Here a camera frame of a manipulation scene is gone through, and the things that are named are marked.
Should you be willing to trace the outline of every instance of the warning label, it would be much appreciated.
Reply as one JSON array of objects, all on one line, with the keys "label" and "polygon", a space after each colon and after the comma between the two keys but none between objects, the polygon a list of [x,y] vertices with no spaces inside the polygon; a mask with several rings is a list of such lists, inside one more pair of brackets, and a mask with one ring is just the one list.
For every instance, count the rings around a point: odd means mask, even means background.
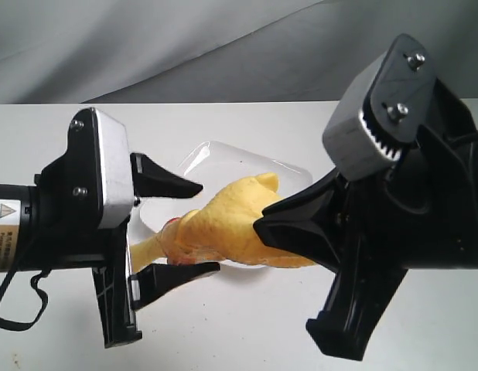
[{"label": "warning label", "polygon": [[21,202],[17,199],[0,199],[0,271],[6,271],[15,256]]}]

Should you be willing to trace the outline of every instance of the white tabletop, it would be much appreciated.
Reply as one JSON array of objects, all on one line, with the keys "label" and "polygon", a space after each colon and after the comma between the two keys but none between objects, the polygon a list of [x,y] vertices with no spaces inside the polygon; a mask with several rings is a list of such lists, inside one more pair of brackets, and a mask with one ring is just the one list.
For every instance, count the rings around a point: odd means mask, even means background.
[{"label": "white tabletop", "polygon": [[[169,169],[200,142],[218,140],[300,165],[318,179],[332,167],[320,138],[335,105],[99,107],[127,125],[132,150]],[[81,107],[0,106],[0,182],[31,184],[63,153],[67,125]],[[18,274],[0,315],[29,320],[36,313],[30,276]],[[363,362],[323,356],[305,331],[332,279],[321,267],[223,271],[139,312],[142,341],[105,350],[90,271],[55,271],[41,284],[50,304],[40,322],[28,332],[0,330],[0,370],[478,369],[478,271],[409,272]]]}]

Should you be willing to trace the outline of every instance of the bolt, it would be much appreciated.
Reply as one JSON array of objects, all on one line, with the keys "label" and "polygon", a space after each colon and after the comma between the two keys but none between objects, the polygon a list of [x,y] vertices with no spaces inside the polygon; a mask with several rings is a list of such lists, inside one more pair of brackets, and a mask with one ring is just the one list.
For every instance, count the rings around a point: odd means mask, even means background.
[{"label": "bolt", "polygon": [[86,197],[87,189],[84,187],[76,187],[72,190],[72,196],[77,197],[78,199],[82,199]]},{"label": "bolt", "polygon": [[408,65],[411,67],[411,69],[413,71],[417,71],[418,68],[425,63],[426,58],[421,53],[416,53],[414,56],[409,56],[407,60],[408,60]]},{"label": "bolt", "polygon": [[409,108],[403,103],[397,103],[387,108],[388,117],[395,122],[399,122],[409,113]]},{"label": "bolt", "polygon": [[84,128],[84,122],[79,121],[79,120],[72,120],[72,121],[70,122],[70,125],[69,125],[69,129],[70,129],[70,130],[79,131],[79,130],[81,130],[82,128]]}]

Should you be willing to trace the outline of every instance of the black cable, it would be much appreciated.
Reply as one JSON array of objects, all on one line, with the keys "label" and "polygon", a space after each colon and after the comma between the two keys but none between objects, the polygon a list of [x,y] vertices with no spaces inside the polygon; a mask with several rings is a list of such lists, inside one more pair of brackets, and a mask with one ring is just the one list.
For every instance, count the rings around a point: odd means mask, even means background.
[{"label": "black cable", "polygon": [[[14,262],[12,263],[11,267],[9,268],[9,271],[5,275],[4,280],[0,284],[0,303],[2,302],[2,299],[5,295],[5,292],[7,291],[7,288],[9,288],[9,285],[14,278],[15,274],[19,270],[21,263],[24,259],[24,257],[27,255],[27,253],[31,250],[31,247],[34,245],[34,243],[39,239],[40,233],[36,234],[26,245],[26,247],[22,250],[21,254],[14,259]],[[15,322],[15,321],[10,321],[8,319],[4,319],[0,317],[0,328],[3,328],[4,330],[9,330],[9,331],[26,331],[30,328],[32,328],[40,319],[42,316],[43,312],[46,309],[46,306],[48,305],[48,295],[46,294],[45,291],[42,289],[38,288],[38,282],[40,279],[48,277],[50,274],[51,269],[45,269],[41,271],[41,273],[37,274],[36,276],[31,278],[31,287],[32,289],[38,294],[39,298],[41,299],[41,308],[36,314],[35,319],[32,320],[32,322]]]},{"label": "black cable", "polygon": [[452,139],[449,144],[452,148],[458,148],[460,145],[467,145],[475,141],[478,141],[478,132]]}]

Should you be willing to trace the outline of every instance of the yellow rubber chicken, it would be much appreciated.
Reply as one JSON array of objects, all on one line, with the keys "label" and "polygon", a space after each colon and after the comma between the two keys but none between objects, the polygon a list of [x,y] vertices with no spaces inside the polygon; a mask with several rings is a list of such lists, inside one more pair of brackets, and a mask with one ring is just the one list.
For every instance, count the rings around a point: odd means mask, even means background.
[{"label": "yellow rubber chicken", "polygon": [[304,267],[299,255],[265,246],[253,229],[261,211],[281,199],[278,176],[269,172],[242,178],[226,186],[202,209],[170,220],[155,236],[131,247],[133,271],[155,259],[169,264],[232,260],[247,265]]}]

